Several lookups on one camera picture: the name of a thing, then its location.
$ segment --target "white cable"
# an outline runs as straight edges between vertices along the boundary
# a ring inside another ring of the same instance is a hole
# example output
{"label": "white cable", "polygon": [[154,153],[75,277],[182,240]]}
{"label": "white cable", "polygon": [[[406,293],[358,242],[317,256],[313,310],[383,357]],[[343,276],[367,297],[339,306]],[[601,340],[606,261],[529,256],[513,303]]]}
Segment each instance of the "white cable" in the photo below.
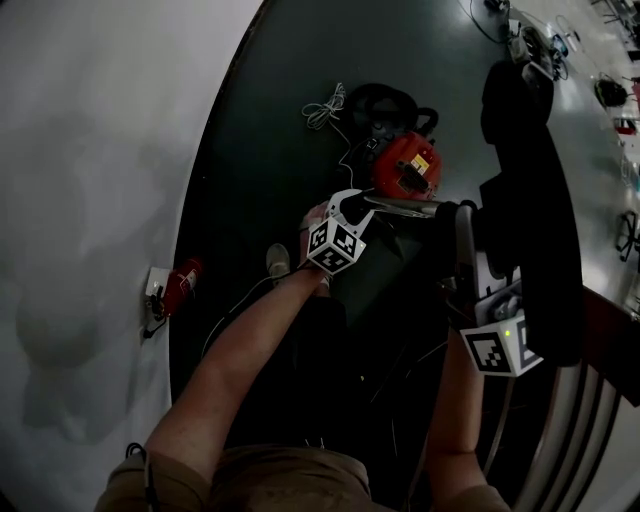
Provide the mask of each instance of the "white cable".
{"label": "white cable", "polygon": [[344,163],[344,159],[347,158],[347,156],[349,156],[349,153],[351,152],[351,142],[349,142],[349,139],[347,139],[345,134],[342,133],[338,129],[338,127],[331,122],[332,119],[335,119],[336,121],[340,120],[340,118],[336,115],[336,112],[344,108],[344,100],[346,99],[346,97],[347,91],[345,90],[344,85],[342,85],[342,83],[338,83],[336,85],[335,91],[333,92],[333,95],[326,103],[309,103],[302,107],[301,113],[304,117],[307,118],[307,128],[309,128],[310,130],[320,130],[325,124],[329,123],[331,127],[335,131],[337,131],[345,140],[348,149],[347,152],[338,161],[338,165],[349,169],[349,173],[351,175],[349,184],[351,185],[351,188],[353,188],[353,169],[349,165]]}
{"label": "white cable", "polygon": [[211,339],[211,336],[213,336],[213,333],[216,332],[216,329],[220,326],[220,324],[224,321],[224,319],[227,318],[228,315],[233,313],[236,310],[236,308],[238,306],[240,306],[240,304],[242,304],[245,300],[247,300],[249,295],[251,295],[253,293],[253,291],[258,286],[260,286],[262,283],[264,283],[265,281],[269,281],[270,279],[281,279],[283,277],[285,277],[285,276],[277,276],[277,277],[276,276],[269,276],[269,277],[265,277],[264,279],[260,279],[260,281],[258,281],[256,284],[254,284],[253,288],[251,288],[251,290],[249,290],[247,292],[247,294],[244,297],[242,297],[240,299],[240,301],[235,306],[233,306],[226,315],[224,315],[220,320],[218,320],[218,323],[216,325],[213,326],[213,329],[211,329],[211,332],[209,333],[209,336],[207,336],[207,339],[204,342],[204,345],[202,346],[202,353],[200,354],[200,360],[202,360],[204,358],[204,353],[207,350],[207,346],[209,345],[209,340]]}

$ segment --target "forearm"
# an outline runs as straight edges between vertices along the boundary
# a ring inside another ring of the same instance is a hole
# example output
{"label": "forearm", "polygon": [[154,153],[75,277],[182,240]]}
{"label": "forearm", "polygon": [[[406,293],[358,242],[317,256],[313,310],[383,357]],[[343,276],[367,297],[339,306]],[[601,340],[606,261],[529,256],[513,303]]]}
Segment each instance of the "forearm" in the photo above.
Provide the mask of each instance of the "forearm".
{"label": "forearm", "polygon": [[475,454],[484,377],[460,335],[449,331],[440,389],[429,428],[426,469],[436,509],[465,490],[486,484]]}
{"label": "forearm", "polygon": [[215,341],[147,449],[210,481],[245,395],[323,274],[301,270],[255,302]]}

